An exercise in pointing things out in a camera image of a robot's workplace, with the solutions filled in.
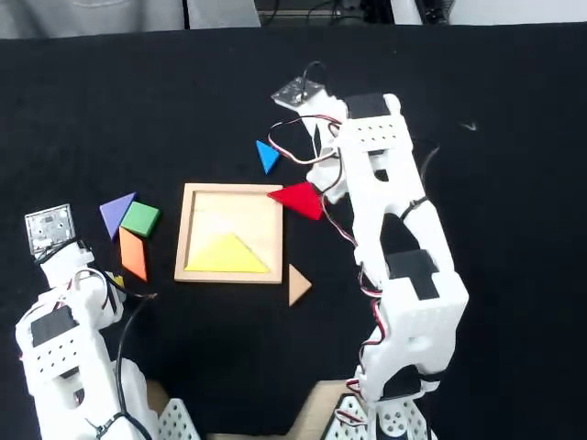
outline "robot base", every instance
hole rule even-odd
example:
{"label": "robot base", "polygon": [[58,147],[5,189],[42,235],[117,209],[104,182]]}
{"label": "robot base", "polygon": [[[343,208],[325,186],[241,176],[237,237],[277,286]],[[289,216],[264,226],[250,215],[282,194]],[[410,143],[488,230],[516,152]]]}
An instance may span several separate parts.
{"label": "robot base", "polygon": [[[338,401],[337,408],[367,420],[367,414],[360,406],[359,399],[353,394],[345,394]],[[382,414],[377,434],[378,439],[427,440],[426,419],[415,406],[414,401],[382,402],[378,407]],[[337,419],[334,414],[322,434],[322,440],[368,440],[367,426],[348,426]]]}

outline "green square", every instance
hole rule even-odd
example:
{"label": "green square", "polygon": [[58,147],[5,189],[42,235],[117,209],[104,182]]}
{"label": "green square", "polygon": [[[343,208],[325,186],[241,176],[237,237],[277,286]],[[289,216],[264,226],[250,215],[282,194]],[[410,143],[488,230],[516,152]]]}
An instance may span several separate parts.
{"label": "green square", "polygon": [[140,236],[148,237],[158,218],[159,209],[133,202],[128,208],[121,226]]}

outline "blue triangle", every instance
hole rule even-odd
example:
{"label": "blue triangle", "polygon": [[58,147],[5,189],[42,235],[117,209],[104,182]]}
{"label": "blue triangle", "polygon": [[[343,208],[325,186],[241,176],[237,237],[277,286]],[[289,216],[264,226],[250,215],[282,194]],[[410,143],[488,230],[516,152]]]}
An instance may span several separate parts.
{"label": "blue triangle", "polygon": [[111,239],[114,240],[114,237],[116,237],[118,227],[122,223],[122,219],[125,218],[125,214],[135,197],[137,197],[137,193],[132,192],[100,206],[100,213],[102,213],[102,218],[104,218],[104,223]]}
{"label": "blue triangle", "polygon": [[269,171],[271,171],[271,168],[273,168],[273,165],[275,165],[275,162],[279,158],[279,153],[260,140],[257,141],[257,151],[259,152],[265,174],[269,174]]}

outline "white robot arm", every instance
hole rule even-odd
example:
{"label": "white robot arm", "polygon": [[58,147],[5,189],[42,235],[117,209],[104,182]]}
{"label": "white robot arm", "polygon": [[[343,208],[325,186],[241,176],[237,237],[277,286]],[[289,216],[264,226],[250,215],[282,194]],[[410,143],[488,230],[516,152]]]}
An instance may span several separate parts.
{"label": "white robot arm", "polygon": [[[80,260],[90,263],[94,258],[74,242],[44,263],[48,280],[57,284],[42,293],[17,324],[42,438],[141,440],[145,435],[127,418],[115,422],[121,412],[116,362],[110,361],[98,331],[122,317],[119,291],[103,272],[76,267]],[[67,281],[59,283],[63,276]],[[121,364],[121,381],[127,412],[150,438],[158,438],[158,417],[147,405],[145,378],[128,359]]]}
{"label": "white robot arm", "polygon": [[[305,116],[310,136],[319,131],[322,149],[307,179],[324,192],[323,203],[324,197],[336,203],[349,193],[354,238],[348,240],[355,245],[357,264],[375,286],[371,296],[378,322],[361,346],[360,364],[348,382],[366,403],[369,438],[380,438],[378,433],[418,438],[417,428],[409,429],[406,408],[437,388],[454,352],[468,293],[454,271],[436,208],[426,198],[399,100],[393,94],[338,100],[305,78],[290,82],[272,98]],[[386,179],[378,177],[382,171]],[[388,213],[404,221],[420,249],[383,254],[380,236]],[[401,370],[411,371],[407,388],[395,383]],[[405,422],[386,423],[388,414]]]}
{"label": "white robot arm", "polygon": [[[136,294],[88,267],[94,255],[75,237],[69,205],[25,219],[30,252],[51,287],[16,328],[43,440],[199,440],[181,400],[171,399],[158,418],[148,406],[145,377],[122,358],[130,324],[156,294]],[[127,294],[142,302],[113,362],[99,330],[120,321]]]}

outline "white wall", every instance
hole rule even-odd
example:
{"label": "white wall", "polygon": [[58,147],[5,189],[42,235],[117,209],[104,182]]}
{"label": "white wall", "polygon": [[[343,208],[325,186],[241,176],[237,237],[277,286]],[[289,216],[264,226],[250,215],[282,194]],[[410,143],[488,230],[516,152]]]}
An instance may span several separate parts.
{"label": "white wall", "polygon": [[570,21],[587,21],[587,0],[455,0],[450,14],[451,25]]}

